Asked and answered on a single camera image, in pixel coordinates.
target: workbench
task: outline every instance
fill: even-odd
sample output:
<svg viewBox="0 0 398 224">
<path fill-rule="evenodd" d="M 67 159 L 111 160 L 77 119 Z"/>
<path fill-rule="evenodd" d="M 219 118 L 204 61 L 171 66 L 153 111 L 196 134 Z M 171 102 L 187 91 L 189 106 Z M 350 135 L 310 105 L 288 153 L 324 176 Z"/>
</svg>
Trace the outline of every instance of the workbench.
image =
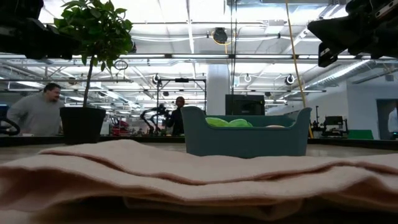
<svg viewBox="0 0 398 224">
<path fill-rule="evenodd" d="M 159 149 L 168 151 L 185 152 L 184 143 L 144 143 Z M 43 149 L 64 146 L 57 144 L 36 144 L 30 146 L 8 146 L 0 147 L 0 163 L 33 156 Z M 331 157 L 352 157 L 370 156 L 376 154 L 392 154 L 396 151 L 382 149 L 364 149 L 360 147 L 331 146 L 321 144 L 309 144 L 307 147 L 308 156 L 331 156 Z M 311 216 L 290 217 L 273 223 L 376 223 L 381 218 L 391 218 L 390 214 L 381 213 L 343 213 L 336 210 L 328 210 Z M 138 211 L 128 210 L 121 198 L 89 198 L 73 204 L 59 205 L 48 210 L 36 213 L 0 211 L 0 223 L 12 224 L 61 224 L 61 223 L 263 223 L 247 218 L 236 217 L 214 217 L 199 215 L 184 215 L 179 213 L 160 211 Z"/>
</svg>

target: person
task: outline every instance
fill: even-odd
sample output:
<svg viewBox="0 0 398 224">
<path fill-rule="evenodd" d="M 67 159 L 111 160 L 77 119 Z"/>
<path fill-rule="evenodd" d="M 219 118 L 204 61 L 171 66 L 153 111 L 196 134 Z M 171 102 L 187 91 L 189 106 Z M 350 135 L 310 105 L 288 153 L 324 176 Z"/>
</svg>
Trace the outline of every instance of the person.
<svg viewBox="0 0 398 224">
<path fill-rule="evenodd" d="M 392 139 L 397 136 L 394 133 L 398 132 L 398 113 L 397 108 L 393 109 L 388 117 L 388 131 L 392 134 Z"/>
<path fill-rule="evenodd" d="M 175 104 L 177 105 L 177 109 L 172 112 L 170 116 L 167 127 L 171 128 L 173 126 L 173 136 L 179 136 L 184 133 L 184 126 L 182 123 L 182 114 L 181 108 L 185 105 L 185 99 L 182 96 L 177 97 L 175 100 Z"/>
<path fill-rule="evenodd" d="M 61 87 L 49 83 L 43 92 L 22 98 L 14 103 L 7 112 L 7 117 L 21 128 L 22 134 L 34 136 L 54 136 L 60 132 L 60 108 L 64 104 L 59 101 Z"/>
</svg>

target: metal frame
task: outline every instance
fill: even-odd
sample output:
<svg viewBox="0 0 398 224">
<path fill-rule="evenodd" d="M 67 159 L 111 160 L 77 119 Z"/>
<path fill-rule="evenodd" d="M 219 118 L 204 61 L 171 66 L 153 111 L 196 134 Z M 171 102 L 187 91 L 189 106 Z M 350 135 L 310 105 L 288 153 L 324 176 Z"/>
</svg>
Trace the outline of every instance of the metal frame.
<svg viewBox="0 0 398 224">
<path fill-rule="evenodd" d="M 195 78 L 184 78 L 184 79 L 180 79 L 180 78 L 175 78 L 175 79 L 171 79 L 171 78 L 160 78 L 157 80 L 156 83 L 156 107 L 159 107 L 159 92 L 161 90 L 163 90 L 163 88 L 165 88 L 167 86 L 167 84 L 169 84 L 170 82 L 178 82 L 178 80 L 185 80 L 188 82 L 194 82 L 197 86 L 199 86 L 199 88 L 205 92 L 205 113 L 206 113 L 206 104 L 207 104 L 207 82 L 205 79 L 195 79 Z M 159 88 L 159 83 L 165 81 L 166 83 L 164 83 L 162 85 L 162 88 Z M 201 85 L 199 85 L 197 82 L 204 82 L 205 83 L 205 88 L 203 89 L 203 87 Z M 156 123 L 159 122 L 159 117 L 156 117 Z"/>
</svg>

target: teal basket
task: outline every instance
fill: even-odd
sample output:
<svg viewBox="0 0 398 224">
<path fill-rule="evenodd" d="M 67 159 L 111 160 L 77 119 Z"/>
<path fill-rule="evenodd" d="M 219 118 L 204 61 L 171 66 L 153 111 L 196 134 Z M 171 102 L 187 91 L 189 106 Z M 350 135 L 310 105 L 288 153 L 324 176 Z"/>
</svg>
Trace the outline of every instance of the teal basket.
<svg viewBox="0 0 398 224">
<path fill-rule="evenodd" d="M 282 116 L 208 116 L 245 119 L 252 128 L 216 128 L 196 106 L 182 108 L 187 152 L 196 156 L 305 156 L 311 108 Z M 265 128 L 279 125 L 286 128 Z"/>
</svg>

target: folded towel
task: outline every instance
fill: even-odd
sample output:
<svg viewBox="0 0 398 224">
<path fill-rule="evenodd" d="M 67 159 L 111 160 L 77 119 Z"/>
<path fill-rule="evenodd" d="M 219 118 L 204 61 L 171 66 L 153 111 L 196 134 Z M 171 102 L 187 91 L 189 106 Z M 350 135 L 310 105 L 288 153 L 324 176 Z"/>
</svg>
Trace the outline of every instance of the folded towel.
<svg viewBox="0 0 398 224">
<path fill-rule="evenodd" d="M 134 198 L 126 199 L 132 208 L 260 220 L 292 215 L 313 199 L 398 212 L 396 161 L 396 154 L 197 157 L 127 140 L 57 147 L 0 165 L 0 210 L 36 211 L 79 198 L 120 196 Z"/>
</svg>

